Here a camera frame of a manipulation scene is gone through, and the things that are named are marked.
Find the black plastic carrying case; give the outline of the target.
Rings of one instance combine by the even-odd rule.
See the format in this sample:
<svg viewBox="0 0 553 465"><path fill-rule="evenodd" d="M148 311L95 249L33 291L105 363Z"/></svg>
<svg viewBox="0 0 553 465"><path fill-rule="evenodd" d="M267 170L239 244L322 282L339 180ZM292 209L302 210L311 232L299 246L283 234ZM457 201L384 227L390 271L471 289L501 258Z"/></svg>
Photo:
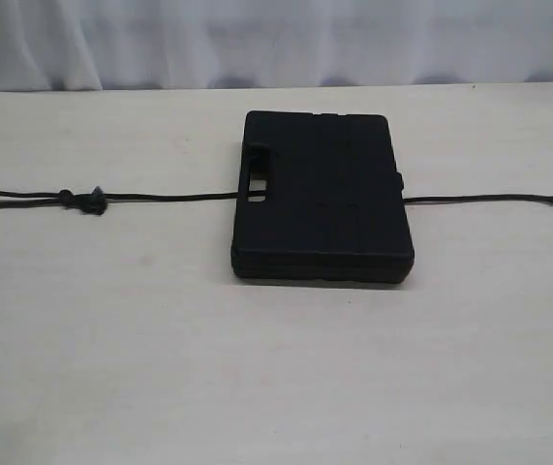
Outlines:
<svg viewBox="0 0 553 465"><path fill-rule="evenodd" d="M230 261L239 278L399 284L415 262L379 114L251 110Z"/></svg>

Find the white curtain backdrop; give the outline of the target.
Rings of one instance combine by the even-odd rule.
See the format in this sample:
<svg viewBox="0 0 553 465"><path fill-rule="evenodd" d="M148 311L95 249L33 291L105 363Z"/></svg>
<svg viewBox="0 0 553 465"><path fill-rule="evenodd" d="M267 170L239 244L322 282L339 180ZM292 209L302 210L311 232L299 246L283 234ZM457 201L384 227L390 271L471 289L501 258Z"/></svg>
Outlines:
<svg viewBox="0 0 553 465"><path fill-rule="evenodd" d="M553 1L0 1L0 91L553 81Z"/></svg>

